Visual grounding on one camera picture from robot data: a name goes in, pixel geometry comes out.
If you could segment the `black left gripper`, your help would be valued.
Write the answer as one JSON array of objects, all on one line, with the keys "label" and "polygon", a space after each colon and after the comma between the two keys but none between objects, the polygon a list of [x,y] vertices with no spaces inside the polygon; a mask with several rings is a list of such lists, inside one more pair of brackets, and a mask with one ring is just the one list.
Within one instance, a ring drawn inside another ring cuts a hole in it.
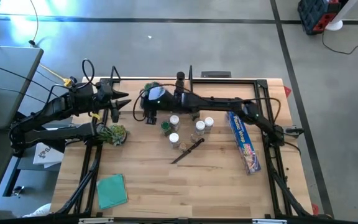
[{"label": "black left gripper", "polygon": [[[97,109],[111,109],[112,108],[112,97],[127,97],[128,93],[116,91],[107,84],[100,84],[97,86],[96,102]],[[115,109],[120,110],[125,105],[129,104],[131,100],[117,100],[115,101]]]}]

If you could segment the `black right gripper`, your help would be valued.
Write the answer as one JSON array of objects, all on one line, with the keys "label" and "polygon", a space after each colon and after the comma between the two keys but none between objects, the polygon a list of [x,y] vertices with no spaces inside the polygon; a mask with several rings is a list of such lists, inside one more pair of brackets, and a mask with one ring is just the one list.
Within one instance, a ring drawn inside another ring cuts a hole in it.
[{"label": "black right gripper", "polygon": [[156,115],[157,115],[157,111],[156,110],[150,110],[147,109],[144,111],[145,115],[147,116],[147,124],[151,124],[151,125],[155,125],[156,124]]}]

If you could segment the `succulent plant in black pot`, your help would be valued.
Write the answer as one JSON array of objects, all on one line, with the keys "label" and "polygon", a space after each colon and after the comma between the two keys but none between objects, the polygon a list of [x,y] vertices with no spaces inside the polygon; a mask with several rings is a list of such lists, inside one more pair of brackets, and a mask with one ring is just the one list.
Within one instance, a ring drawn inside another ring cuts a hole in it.
[{"label": "succulent plant in black pot", "polygon": [[126,142],[129,134],[130,132],[123,125],[113,124],[103,126],[98,134],[98,139],[113,146],[121,146]]}]

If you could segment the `black metal plate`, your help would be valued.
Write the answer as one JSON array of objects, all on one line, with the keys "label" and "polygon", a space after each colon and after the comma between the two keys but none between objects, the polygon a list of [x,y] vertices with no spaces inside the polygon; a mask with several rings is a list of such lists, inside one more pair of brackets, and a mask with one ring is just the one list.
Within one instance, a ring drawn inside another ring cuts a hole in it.
[{"label": "black metal plate", "polygon": [[230,71],[202,71],[201,78],[231,78]]}]

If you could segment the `green folded cloth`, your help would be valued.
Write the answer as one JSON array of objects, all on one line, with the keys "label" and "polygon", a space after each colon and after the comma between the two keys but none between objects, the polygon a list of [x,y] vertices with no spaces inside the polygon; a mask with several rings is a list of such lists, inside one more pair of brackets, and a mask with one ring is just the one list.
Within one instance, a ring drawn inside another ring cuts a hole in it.
[{"label": "green folded cloth", "polygon": [[99,209],[115,207],[127,203],[125,178],[122,174],[114,174],[97,182]]}]

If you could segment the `white box with logo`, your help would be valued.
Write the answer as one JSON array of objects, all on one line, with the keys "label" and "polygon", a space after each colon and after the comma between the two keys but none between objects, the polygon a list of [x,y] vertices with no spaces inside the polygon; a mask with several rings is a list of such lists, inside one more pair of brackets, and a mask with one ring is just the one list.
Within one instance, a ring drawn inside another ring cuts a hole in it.
[{"label": "white box with logo", "polygon": [[43,143],[38,143],[35,147],[33,165],[43,166],[46,169],[61,163],[63,157],[64,154],[62,152]]}]

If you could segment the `blue plastic wrap box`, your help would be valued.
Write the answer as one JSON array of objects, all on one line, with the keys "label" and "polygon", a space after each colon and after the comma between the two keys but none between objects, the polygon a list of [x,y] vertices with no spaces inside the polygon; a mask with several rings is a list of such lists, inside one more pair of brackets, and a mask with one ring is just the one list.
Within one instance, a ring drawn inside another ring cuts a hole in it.
[{"label": "blue plastic wrap box", "polygon": [[232,130],[237,148],[244,163],[248,175],[261,171],[261,166],[257,153],[253,147],[250,136],[247,132],[246,125],[240,120],[238,115],[232,111],[226,113],[228,124]]}]

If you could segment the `large grey desk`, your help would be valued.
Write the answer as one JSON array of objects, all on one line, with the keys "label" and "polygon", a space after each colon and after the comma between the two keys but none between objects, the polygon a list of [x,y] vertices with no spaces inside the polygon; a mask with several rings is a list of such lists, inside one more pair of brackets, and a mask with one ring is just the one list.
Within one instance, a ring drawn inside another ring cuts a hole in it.
[{"label": "large grey desk", "polygon": [[0,46],[0,129],[9,127],[44,51]]}]

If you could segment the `silver metal plate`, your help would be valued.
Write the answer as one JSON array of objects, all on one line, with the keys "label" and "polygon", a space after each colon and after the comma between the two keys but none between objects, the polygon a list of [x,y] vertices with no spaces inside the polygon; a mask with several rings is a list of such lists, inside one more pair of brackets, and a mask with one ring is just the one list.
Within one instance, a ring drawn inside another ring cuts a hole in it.
[{"label": "silver metal plate", "polygon": [[114,219],[109,217],[81,218],[78,220],[78,224],[110,224],[110,223],[114,223]]},{"label": "silver metal plate", "polygon": [[279,219],[252,219],[252,224],[288,224],[286,220]]}]

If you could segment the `white cloth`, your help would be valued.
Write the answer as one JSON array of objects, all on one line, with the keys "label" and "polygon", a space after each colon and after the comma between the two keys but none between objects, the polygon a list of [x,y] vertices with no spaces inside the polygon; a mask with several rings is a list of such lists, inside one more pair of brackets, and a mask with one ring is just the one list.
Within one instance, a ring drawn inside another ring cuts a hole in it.
[{"label": "white cloth", "polygon": [[29,217],[41,217],[41,216],[46,216],[50,213],[50,207],[51,204],[45,204],[42,205],[41,207],[39,207],[38,209],[36,209],[34,212],[24,215],[22,216],[23,218],[29,218]]}]

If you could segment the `dark blue red tool case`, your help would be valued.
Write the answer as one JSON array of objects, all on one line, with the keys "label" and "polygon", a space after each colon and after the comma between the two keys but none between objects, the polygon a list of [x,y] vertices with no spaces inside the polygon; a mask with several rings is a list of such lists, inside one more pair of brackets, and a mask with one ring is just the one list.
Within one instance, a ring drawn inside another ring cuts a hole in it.
[{"label": "dark blue red tool case", "polygon": [[341,9],[340,0],[300,0],[297,11],[307,35],[324,32]]}]

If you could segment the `white floor stand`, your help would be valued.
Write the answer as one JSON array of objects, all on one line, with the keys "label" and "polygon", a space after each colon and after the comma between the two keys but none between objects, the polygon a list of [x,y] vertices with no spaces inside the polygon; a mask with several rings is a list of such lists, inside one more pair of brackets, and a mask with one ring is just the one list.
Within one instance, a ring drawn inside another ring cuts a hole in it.
[{"label": "white floor stand", "polygon": [[337,31],[343,27],[343,20],[345,15],[353,8],[358,0],[340,0],[341,9],[336,14],[334,19],[325,27],[329,31]]}]

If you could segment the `black-handled kitchen knife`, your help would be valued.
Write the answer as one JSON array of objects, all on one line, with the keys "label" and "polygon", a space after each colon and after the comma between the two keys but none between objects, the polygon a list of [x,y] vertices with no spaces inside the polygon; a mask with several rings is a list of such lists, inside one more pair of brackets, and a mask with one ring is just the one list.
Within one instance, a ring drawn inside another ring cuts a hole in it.
[{"label": "black-handled kitchen knife", "polygon": [[196,149],[202,142],[205,142],[204,138],[201,138],[196,143],[194,143],[194,145],[190,146],[178,158],[176,158],[174,161],[172,161],[171,164],[176,164],[177,162],[182,160],[184,157],[186,157],[188,154],[190,154],[192,152],[192,150]]}]

